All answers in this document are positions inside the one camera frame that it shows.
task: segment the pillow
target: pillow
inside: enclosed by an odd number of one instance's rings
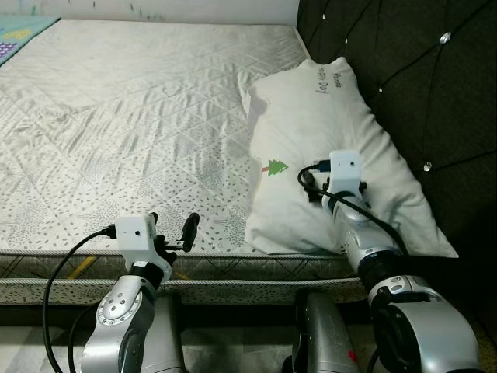
[[[259,80],[249,90],[252,210],[245,240],[264,253],[341,253],[332,218],[310,204],[297,174],[332,150],[357,149],[365,198],[373,213],[396,228],[412,255],[457,257],[436,226],[421,185],[376,122],[345,58],[306,60],[298,68]],[[328,173],[316,173],[318,185]]]

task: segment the bed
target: bed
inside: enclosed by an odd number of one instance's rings
[[[495,33],[492,7],[301,1],[297,20],[315,61],[346,56],[422,184],[462,260],[418,267],[442,264],[452,286],[456,271],[489,273],[471,247],[475,226],[485,252],[495,248],[495,41],[485,37]],[[442,52],[446,28],[454,36]],[[122,211],[150,210],[166,235],[178,235],[190,212],[201,215],[193,251],[161,288],[185,303],[291,304],[309,288],[338,302],[364,298],[344,256],[267,256],[243,242],[253,167],[245,91],[306,57],[289,26],[60,21],[33,39],[0,68],[0,152],[19,176],[2,184],[15,192],[2,195],[12,212],[0,224],[0,303],[40,303],[45,279],[78,238]],[[478,69],[461,74],[461,66]],[[472,104],[447,105],[452,99]],[[53,302],[94,302],[122,273],[108,242],[85,247],[54,285]]]

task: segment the cable connector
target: cable connector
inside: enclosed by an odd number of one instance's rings
[[[320,173],[329,173],[332,170],[329,159],[315,162],[312,168],[318,170]]]
[[[107,228],[103,229],[103,234],[109,237],[110,239],[116,239],[117,238],[116,225],[111,224]]]

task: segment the black cable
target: black cable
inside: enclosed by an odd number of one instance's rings
[[[86,307],[75,320],[74,324],[72,324],[71,332],[69,333],[69,344],[68,344],[68,360],[69,360],[69,371],[71,373],[77,373],[75,367],[75,357],[74,357],[74,348],[75,348],[75,338],[76,338],[76,329],[79,326],[79,323],[85,318],[86,315],[90,311],[96,310],[100,302],[96,302],[89,307]]]
[[[57,277],[58,273],[61,271],[64,264],[67,263],[69,258],[79,249],[81,246],[85,245],[90,239],[94,239],[99,235],[108,235],[109,229],[103,229],[99,232],[92,233],[85,239],[83,239],[80,243],[78,243],[75,247],[69,251],[69,253],[64,257],[64,259],[57,265],[54,272],[50,276],[50,279],[47,282],[47,286],[45,287],[45,294],[43,295],[43,311],[42,311],[42,320],[43,320],[43,341],[45,343],[45,351],[47,352],[48,361],[54,369],[55,373],[64,373],[61,370],[61,367],[57,363],[57,359],[55,358],[54,351],[52,349],[52,343],[50,341],[50,330],[48,329],[48,301],[50,297],[50,289],[52,284]]]
[[[367,363],[366,373],[373,373],[374,365],[376,365],[379,356],[380,356],[380,351],[376,349],[371,355],[369,363]]]
[[[329,192],[326,192],[324,190],[321,190],[319,188],[316,188],[315,186],[312,186],[312,185],[307,185],[305,184],[303,181],[302,181],[302,175],[304,175],[304,173],[306,171],[309,171],[310,169],[316,169],[316,166],[308,166],[308,167],[304,167],[299,173],[298,173],[298,183],[304,187],[305,190],[310,190],[312,192],[315,192],[315,193],[319,193],[323,196],[326,196],[326,197],[330,197],[331,199],[337,201],[337,202],[340,202],[350,208],[352,208],[353,210],[359,212],[360,214],[364,215],[366,218],[370,219],[372,222],[374,222],[376,225],[378,225],[381,229],[383,229],[384,231],[386,231],[386,233],[392,237],[392,239],[395,241],[395,243],[397,244],[398,248],[402,251],[403,254],[405,255],[408,255],[408,252],[407,252],[407,249],[405,248],[405,244],[404,244],[404,240],[402,240],[402,237],[401,235],[398,234],[398,232],[393,228],[391,227],[389,224],[385,223],[384,221],[378,219],[377,217],[375,217],[373,214],[371,214],[369,211],[366,211],[364,209],[362,209],[361,207],[359,206],[356,206],[355,204],[353,204],[352,202],[349,202],[348,200],[345,200],[333,193],[329,193]]]

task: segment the bed frame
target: bed frame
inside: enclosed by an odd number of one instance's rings
[[[496,3],[301,0],[297,21],[315,61],[347,58],[460,255],[423,268],[480,301],[497,251]]]

